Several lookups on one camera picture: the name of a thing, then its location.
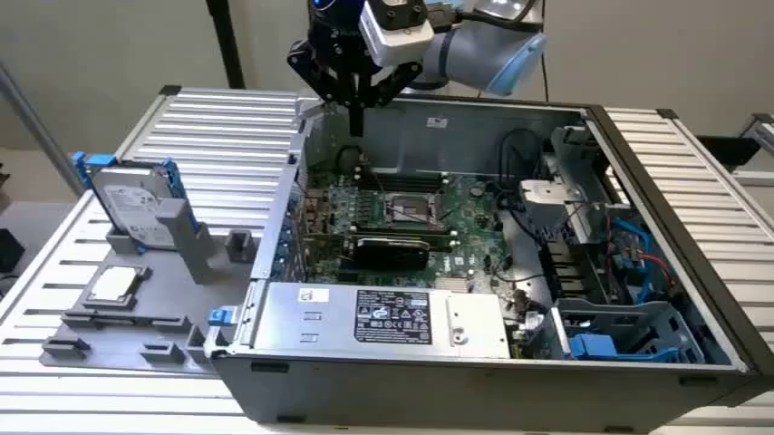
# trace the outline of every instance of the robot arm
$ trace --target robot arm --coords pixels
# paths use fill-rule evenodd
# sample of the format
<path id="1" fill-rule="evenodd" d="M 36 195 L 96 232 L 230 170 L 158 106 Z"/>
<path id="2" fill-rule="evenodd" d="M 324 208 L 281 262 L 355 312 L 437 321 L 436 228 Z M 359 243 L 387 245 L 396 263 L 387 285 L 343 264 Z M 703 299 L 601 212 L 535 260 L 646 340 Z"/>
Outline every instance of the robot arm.
<path id="1" fill-rule="evenodd" d="M 356 137 L 363 136 L 364 109 L 387 104 L 413 81 L 420 86 L 427 77 L 437 77 L 441 82 L 451 79 L 501 93 L 497 92 L 500 88 L 508 87 L 501 79 L 499 87 L 483 81 L 481 75 L 491 73 L 491 68 L 483 68 L 481 74 L 472 68 L 445 63 L 469 61 L 467 57 L 475 55 L 471 48 L 477 44 L 476 35 L 483 36 L 480 56 L 492 56 L 493 50 L 505 52 L 509 58 L 513 42 L 523 45 L 523 36 L 532 37 L 541 29 L 539 17 L 528 19 L 536 14 L 536 0 L 481 0 L 472 12 L 460 12 L 449 4 L 425 5 L 423 0 L 307 2 L 309 30 L 307 39 L 289 49 L 289 67 L 324 102 L 337 102 L 348 109 L 349 133 Z M 452 28 L 463 20 L 477 22 L 471 23 L 467 33 L 459 32 L 464 29 Z M 495 34 L 484 35 L 481 30 Z M 452 39 L 457 39 L 457 44 L 452 44 Z M 423 57 L 429 68 L 427 77 L 417 80 L 425 70 Z M 373 76 L 388 66 L 393 67 L 392 72 L 372 84 Z M 495 61 L 493 67 L 508 77 L 513 75 L 511 64 L 500 65 Z"/>

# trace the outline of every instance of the slotted metal platform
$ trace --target slotted metal platform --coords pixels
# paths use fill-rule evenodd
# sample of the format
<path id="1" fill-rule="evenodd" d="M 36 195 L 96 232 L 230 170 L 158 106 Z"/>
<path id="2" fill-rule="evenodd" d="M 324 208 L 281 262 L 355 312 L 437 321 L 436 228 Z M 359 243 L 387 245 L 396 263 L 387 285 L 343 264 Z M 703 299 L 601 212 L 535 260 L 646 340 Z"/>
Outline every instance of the slotted metal platform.
<path id="1" fill-rule="evenodd" d="M 234 225 L 249 226 L 257 237 L 263 234 L 264 215 L 271 211 L 273 200 L 272 174 L 277 173 L 273 168 L 289 143 L 292 105 L 291 93 L 182 89 L 176 96 L 161 96 L 152 103 L 117 152 L 117 155 L 134 159 L 157 159 L 166 155 L 176 158 L 194 213 L 210 224 L 213 233 L 224 234 Z M 639 116 L 652 112 L 628 114 Z M 656 145 L 647 141 L 642 144 Z M 670 193 L 690 196 L 691 192 L 678 190 Z M 696 216 L 699 220 L 690 220 L 691 225 L 714 225 L 702 220 L 700 214 Z M 97 263 L 109 252 L 104 240 L 108 228 L 106 216 L 86 193 L 0 302 L 0 433 L 341 432 L 309 426 L 280 428 L 256 425 L 242 416 L 228 389 L 214 378 L 54 368 L 37 362 L 41 342 L 57 330 L 58 315 L 70 308 Z M 718 261 L 727 262 L 724 257 Z M 771 308 L 764 309 L 762 315 L 768 317 L 760 320 L 774 323 Z M 363 428 L 348 432 L 448 433 Z M 699 409 L 654 433 L 774 433 L 774 393 L 734 409 Z"/>
<path id="2" fill-rule="evenodd" d="M 666 201 L 774 349 L 774 220 L 679 119 L 607 109 Z"/>

